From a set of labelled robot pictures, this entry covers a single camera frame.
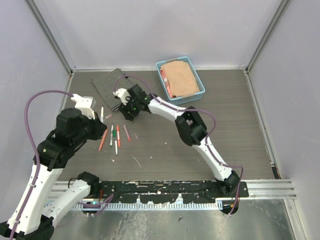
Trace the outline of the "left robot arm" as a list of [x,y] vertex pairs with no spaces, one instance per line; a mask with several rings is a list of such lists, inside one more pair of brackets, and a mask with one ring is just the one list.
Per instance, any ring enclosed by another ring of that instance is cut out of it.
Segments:
[[66,108],[56,117],[56,128],[41,142],[31,176],[15,212],[0,224],[0,234],[11,240],[49,240],[59,221],[81,199],[100,194],[99,178],[84,171],[53,203],[49,194],[67,162],[88,141],[100,140],[107,130],[94,110]]

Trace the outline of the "white pen lime end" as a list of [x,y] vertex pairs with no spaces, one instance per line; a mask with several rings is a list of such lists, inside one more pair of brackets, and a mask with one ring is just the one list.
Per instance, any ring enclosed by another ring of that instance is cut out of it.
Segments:
[[104,122],[104,106],[101,106],[101,109],[100,109],[100,121],[102,123]]

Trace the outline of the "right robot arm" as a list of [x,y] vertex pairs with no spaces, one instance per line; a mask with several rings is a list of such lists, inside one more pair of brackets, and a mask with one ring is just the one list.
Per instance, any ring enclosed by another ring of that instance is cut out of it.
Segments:
[[116,100],[119,110],[124,118],[133,121],[140,112],[155,114],[175,123],[178,135],[183,143],[193,147],[210,167],[218,182],[220,192],[225,197],[232,197],[239,191],[241,176],[235,171],[235,166],[228,165],[214,147],[208,128],[200,113],[209,115],[193,106],[188,108],[171,104],[156,94],[146,94],[142,88],[135,84],[132,87],[108,90],[107,97]]

